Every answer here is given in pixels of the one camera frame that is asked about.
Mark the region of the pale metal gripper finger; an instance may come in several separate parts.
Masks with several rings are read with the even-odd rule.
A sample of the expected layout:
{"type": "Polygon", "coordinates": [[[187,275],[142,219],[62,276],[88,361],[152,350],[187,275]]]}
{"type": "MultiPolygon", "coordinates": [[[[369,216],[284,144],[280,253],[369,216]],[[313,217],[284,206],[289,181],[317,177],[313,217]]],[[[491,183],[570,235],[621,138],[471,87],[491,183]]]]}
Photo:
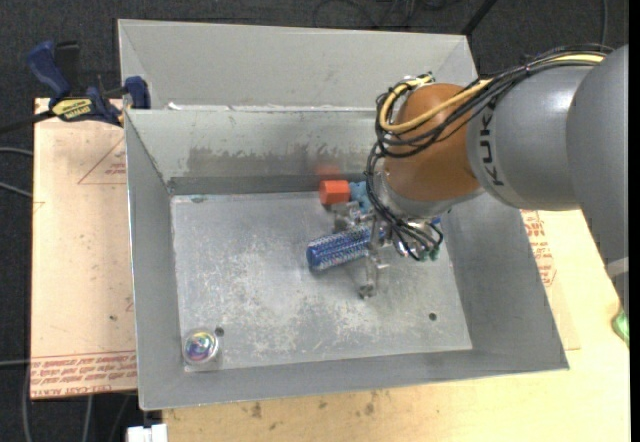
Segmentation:
{"type": "Polygon", "coordinates": [[[349,230],[369,220],[369,212],[363,211],[358,204],[335,204],[331,212],[335,230],[349,230]]]}
{"type": "Polygon", "coordinates": [[[386,243],[386,226],[384,224],[372,224],[365,257],[365,281],[358,289],[361,299],[369,299],[377,295],[380,272],[385,267],[381,259],[381,250],[386,243]]]}

